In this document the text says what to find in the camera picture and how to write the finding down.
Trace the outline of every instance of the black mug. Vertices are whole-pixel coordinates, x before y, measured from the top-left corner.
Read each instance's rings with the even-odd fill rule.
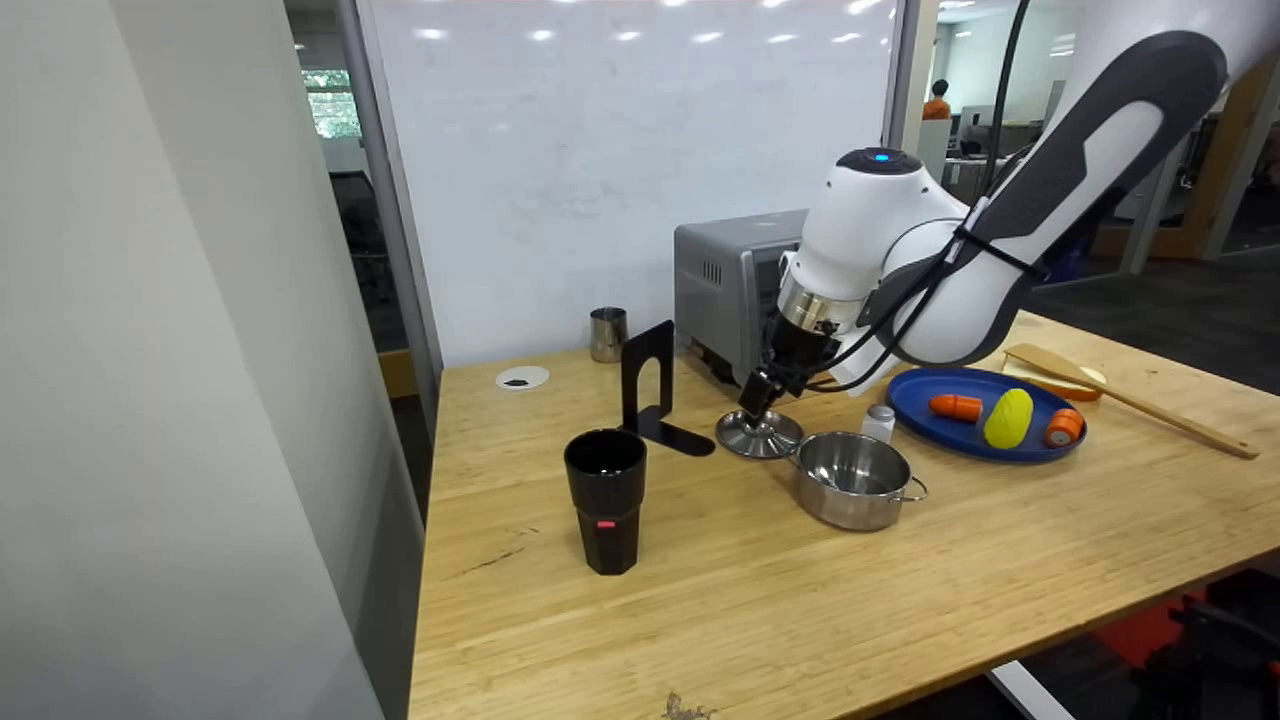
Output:
[[[618,428],[596,428],[563,449],[567,492],[585,559],[599,578],[618,578],[639,557],[642,442]]]

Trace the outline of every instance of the toaster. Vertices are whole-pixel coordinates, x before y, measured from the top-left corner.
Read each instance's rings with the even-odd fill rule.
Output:
[[[766,354],[785,253],[802,211],[675,227],[675,345],[724,385],[744,385]]]

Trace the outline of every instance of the stainless steel bowl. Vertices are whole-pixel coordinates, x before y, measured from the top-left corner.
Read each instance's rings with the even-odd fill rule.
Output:
[[[897,526],[899,506],[929,492],[891,446],[851,431],[802,442],[797,453],[797,477],[800,509],[831,528],[851,534]]]

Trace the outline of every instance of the cable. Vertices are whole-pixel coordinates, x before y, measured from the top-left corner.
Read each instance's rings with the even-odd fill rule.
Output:
[[[996,189],[1004,95],[1009,95],[1011,56],[1015,56],[1015,40],[1019,40],[1019,33],[1025,33],[1026,5],[1033,5],[1033,0],[1019,0],[1019,5],[1015,5],[1011,23],[1009,23],[1009,40],[1004,40],[996,108],[993,108],[993,127],[988,127],[988,177],[985,177],[985,197]]]

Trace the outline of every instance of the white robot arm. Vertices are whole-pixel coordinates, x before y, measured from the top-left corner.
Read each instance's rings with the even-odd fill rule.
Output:
[[[897,147],[846,151],[787,261],[773,362],[749,382],[739,423],[836,366],[860,385],[889,357],[988,357],[1067,253],[1064,234],[1136,189],[1274,43],[1280,0],[1089,0],[1064,114],[976,210]]]

